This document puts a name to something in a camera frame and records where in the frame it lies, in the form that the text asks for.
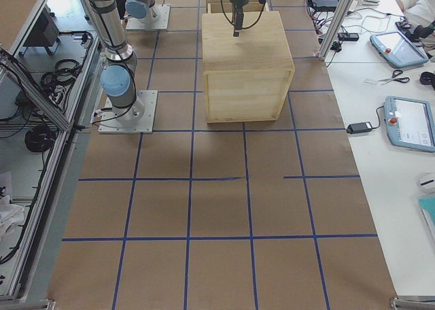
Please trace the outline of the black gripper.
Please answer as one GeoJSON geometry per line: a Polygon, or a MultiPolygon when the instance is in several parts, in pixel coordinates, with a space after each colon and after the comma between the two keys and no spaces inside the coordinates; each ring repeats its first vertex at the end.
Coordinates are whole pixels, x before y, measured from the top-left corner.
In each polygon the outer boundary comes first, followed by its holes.
{"type": "Polygon", "coordinates": [[[243,30],[243,7],[249,3],[249,0],[229,0],[232,5],[233,36],[238,37],[243,30]]]}

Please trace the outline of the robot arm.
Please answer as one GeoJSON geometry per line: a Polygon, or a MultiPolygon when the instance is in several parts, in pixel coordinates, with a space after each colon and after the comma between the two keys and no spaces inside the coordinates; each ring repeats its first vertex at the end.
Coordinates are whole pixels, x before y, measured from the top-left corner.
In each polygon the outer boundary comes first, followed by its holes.
{"type": "MultiPolygon", "coordinates": [[[[91,16],[99,38],[106,47],[106,58],[115,63],[123,62],[133,55],[122,27],[115,0],[86,0],[90,4],[91,16]]],[[[233,37],[238,37],[243,29],[243,7],[249,0],[229,0],[232,3],[233,37]]]]}
{"type": "Polygon", "coordinates": [[[126,0],[125,8],[129,16],[146,24],[156,22],[160,16],[156,0],[126,0]]]}

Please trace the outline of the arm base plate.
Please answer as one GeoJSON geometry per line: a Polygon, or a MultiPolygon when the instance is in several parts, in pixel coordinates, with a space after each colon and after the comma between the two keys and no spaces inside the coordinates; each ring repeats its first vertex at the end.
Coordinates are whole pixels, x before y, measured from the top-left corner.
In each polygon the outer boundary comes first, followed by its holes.
{"type": "Polygon", "coordinates": [[[127,31],[157,31],[167,30],[169,24],[169,5],[148,7],[143,3],[126,6],[128,13],[127,31]]]}
{"type": "Polygon", "coordinates": [[[113,108],[107,97],[105,107],[111,110],[103,113],[98,132],[100,134],[153,133],[157,99],[157,90],[138,90],[135,103],[126,111],[113,108]]]}

